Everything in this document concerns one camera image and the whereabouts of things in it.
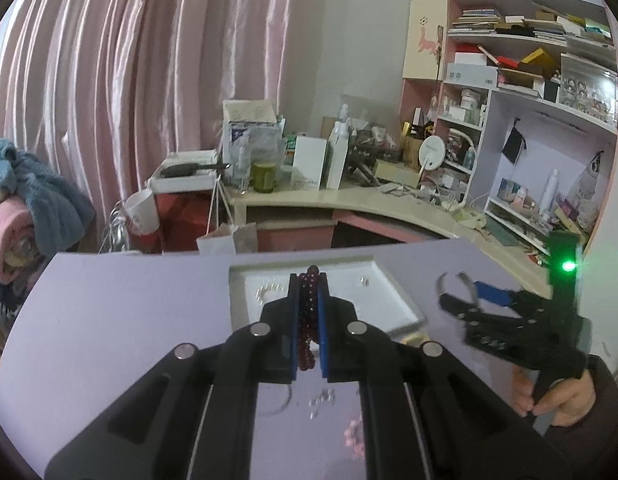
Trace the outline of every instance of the person's arm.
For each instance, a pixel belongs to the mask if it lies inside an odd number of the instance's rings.
[[[591,356],[581,379],[563,381],[535,406],[532,392],[516,368],[513,409],[521,416],[556,410],[546,439],[568,460],[574,480],[618,479],[618,387],[602,359]]]

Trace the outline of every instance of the green light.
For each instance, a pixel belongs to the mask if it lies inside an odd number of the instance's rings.
[[[573,272],[576,270],[576,267],[576,263],[569,260],[562,264],[562,270],[564,270],[564,272]]]

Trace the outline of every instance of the rolled pink blanket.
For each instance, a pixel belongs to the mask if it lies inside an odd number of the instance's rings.
[[[24,267],[13,267],[6,263],[5,254],[24,238],[34,238],[32,215],[25,202],[11,196],[0,203],[0,283],[13,282]]]

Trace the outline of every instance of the blue fleece blanket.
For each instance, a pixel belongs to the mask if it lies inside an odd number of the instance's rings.
[[[38,250],[48,258],[77,243],[96,214],[76,186],[6,139],[0,139],[0,189],[24,200]]]

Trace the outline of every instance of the desk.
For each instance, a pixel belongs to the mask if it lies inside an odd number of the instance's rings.
[[[508,396],[510,366],[465,346],[462,323],[438,306],[435,281],[444,272],[466,271],[495,286],[517,286],[464,239],[208,258],[59,254],[27,298],[4,348],[0,424],[42,475],[55,453],[175,346],[189,341],[206,348],[226,340],[231,266],[349,256],[376,260],[420,307],[429,335]],[[469,299],[459,280],[448,285],[449,292]],[[334,405],[310,420],[307,401],[324,382],[318,373],[300,376],[287,409],[257,418],[251,478],[363,480],[364,468],[343,439],[359,413],[356,385],[330,386],[336,390]],[[257,411],[275,405],[279,394],[261,386]]]
[[[232,194],[235,221],[256,222],[262,228],[321,228],[334,225],[339,210],[374,214],[430,231],[446,238],[467,238],[483,253],[510,272],[526,290],[550,297],[547,271],[534,264],[519,247],[505,247],[495,238],[458,224],[451,214],[410,196],[397,197],[374,188],[348,186],[339,190],[295,190],[263,194]],[[294,209],[306,208],[303,216]],[[323,214],[314,214],[322,210]]]

